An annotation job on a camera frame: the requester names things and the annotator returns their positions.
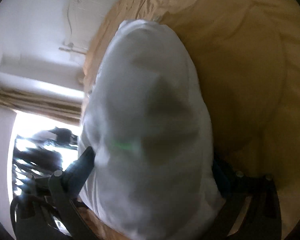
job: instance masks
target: beige curtain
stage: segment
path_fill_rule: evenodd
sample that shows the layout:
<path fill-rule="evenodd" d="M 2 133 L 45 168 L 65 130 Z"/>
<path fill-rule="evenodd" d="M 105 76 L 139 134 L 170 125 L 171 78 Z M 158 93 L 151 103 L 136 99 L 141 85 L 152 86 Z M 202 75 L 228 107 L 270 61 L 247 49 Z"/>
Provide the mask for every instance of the beige curtain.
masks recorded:
<path fill-rule="evenodd" d="M 73 125 L 79 125 L 81 115 L 81 104 L 19 90 L 0 89 L 0 105 Z"/>

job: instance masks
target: tan bed sheet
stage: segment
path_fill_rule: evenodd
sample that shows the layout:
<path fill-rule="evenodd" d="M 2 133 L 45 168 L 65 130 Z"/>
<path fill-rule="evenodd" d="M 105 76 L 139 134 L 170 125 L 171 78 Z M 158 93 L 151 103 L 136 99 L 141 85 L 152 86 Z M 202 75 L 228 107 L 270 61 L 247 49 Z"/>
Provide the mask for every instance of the tan bed sheet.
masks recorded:
<path fill-rule="evenodd" d="M 120 0 L 91 42 L 86 93 L 119 24 L 139 18 L 168 25 L 186 46 L 216 149 L 249 176 L 273 174 L 285 237 L 300 219 L 299 5 L 295 0 Z"/>

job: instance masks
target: white pillow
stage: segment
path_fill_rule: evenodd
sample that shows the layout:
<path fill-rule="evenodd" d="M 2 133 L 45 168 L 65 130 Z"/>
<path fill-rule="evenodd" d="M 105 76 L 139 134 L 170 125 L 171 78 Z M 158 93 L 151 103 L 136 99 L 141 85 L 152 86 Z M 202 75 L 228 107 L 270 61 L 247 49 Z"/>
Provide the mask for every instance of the white pillow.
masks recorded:
<path fill-rule="evenodd" d="M 224 203 L 196 70 L 165 25 L 120 25 L 90 95 L 79 154 L 88 146 L 95 169 L 80 196 L 130 239 L 195 238 Z"/>

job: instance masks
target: mattress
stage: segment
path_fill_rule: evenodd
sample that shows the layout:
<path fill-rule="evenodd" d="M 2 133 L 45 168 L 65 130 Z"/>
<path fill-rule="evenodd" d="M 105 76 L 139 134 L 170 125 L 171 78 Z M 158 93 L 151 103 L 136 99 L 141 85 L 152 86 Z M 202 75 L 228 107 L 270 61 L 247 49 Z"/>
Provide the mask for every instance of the mattress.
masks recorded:
<path fill-rule="evenodd" d="M 282 238 L 300 219 L 300 6 L 295 0 L 120 0 L 84 64 L 83 112 L 120 23 L 158 21 L 194 62 L 214 147 L 248 176 L 272 174 Z"/>

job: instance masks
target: silver bolt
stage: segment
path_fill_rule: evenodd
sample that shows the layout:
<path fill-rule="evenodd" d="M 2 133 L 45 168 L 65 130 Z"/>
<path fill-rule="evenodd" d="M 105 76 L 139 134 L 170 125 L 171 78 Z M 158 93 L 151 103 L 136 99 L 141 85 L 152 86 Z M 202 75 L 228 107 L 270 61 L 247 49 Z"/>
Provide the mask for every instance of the silver bolt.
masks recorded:
<path fill-rule="evenodd" d="M 239 177 L 239 178 L 242 178 L 244 176 L 243 172 L 242 171 L 237 171 L 236 173 L 236 176 Z"/>
<path fill-rule="evenodd" d="M 266 175 L 266 180 L 269 180 L 269 181 L 273 180 L 272 175 L 271 174 Z"/>
<path fill-rule="evenodd" d="M 58 170 L 54 172 L 54 176 L 60 177 L 62 175 L 62 171 Z"/>

